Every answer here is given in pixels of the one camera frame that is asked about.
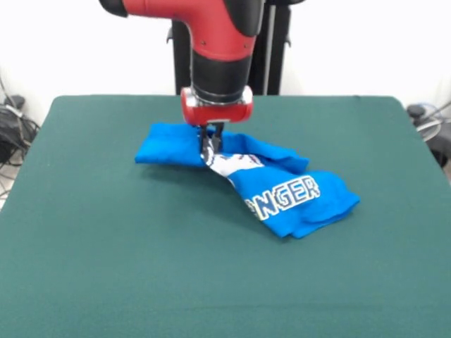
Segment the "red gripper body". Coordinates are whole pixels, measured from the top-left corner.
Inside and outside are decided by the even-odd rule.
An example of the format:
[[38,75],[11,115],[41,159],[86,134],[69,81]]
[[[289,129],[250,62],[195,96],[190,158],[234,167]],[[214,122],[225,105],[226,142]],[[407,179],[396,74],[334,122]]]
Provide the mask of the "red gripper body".
[[241,98],[232,104],[212,104],[198,98],[191,87],[180,92],[184,120],[189,125],[241,123],[249,120],[253,111],[253,92],[246,86]]

